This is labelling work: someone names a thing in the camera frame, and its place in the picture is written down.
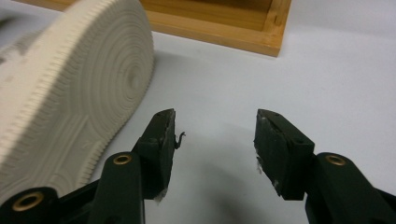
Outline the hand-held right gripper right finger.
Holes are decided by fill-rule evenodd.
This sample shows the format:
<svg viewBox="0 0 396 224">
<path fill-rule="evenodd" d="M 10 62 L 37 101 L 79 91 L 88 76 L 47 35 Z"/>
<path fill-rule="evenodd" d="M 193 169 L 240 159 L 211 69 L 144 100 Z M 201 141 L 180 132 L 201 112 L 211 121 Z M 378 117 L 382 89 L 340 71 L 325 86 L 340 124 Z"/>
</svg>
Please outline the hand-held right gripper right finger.
<svg viewBox="0 0 396 224">
<path fill-rule="evenodd" d="M 287 201 L 301 201 L 307 169 L 314 157 L 314 142 L 282 115 L 259 109 L 254 147 L 276 193 Z"/>
</svg>

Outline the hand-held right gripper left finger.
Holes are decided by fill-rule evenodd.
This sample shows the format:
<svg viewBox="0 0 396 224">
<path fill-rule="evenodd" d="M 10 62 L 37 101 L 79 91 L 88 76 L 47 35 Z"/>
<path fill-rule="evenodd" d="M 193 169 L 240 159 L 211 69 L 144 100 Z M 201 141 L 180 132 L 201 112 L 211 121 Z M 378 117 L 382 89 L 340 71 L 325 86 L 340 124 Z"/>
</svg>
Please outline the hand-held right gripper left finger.
<svg viewBox="0 0 396 224">
<path fill-rule="evenodd" d="M 175 151 L 185 133 L 176 135 L 174 108 L 156 113 L 133 148 L 141 162 L 142 189 L 145 200 L 160 200 L 169 186 Z"/>
</svg>

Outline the white and grey sneaker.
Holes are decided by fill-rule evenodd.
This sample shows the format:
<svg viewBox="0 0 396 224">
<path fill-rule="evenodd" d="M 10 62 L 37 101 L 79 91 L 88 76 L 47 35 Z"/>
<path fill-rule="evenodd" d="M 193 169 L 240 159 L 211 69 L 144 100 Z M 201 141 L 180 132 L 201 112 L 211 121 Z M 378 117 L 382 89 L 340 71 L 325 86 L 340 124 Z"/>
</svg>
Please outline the white and grey sneaker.
<svg viewBox="0 0 396 224">
<path fill-rule="evenodd" d="M 34 187 L 86 185 L 149 86 L 153 41 L 139 0 L 78 0 L 0 50 L 0 204 Z"/>
</svg>

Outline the wooden shoe rack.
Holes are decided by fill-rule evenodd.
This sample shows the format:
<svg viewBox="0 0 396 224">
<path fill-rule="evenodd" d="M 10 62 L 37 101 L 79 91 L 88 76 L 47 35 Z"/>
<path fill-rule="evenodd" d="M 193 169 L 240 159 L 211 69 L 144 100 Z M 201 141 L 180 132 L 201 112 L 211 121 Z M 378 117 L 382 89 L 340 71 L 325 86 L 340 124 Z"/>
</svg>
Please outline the wooden shoe rack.
<svg viewBox="0 0 396 224">
<path fill-rule="evenodd" d="M 276 57 L 291 0 L 17 1 L 64 12 L 36 37 L 50 51 L 110 33 L 151 55 L 155 31 Z"/>
</svg>

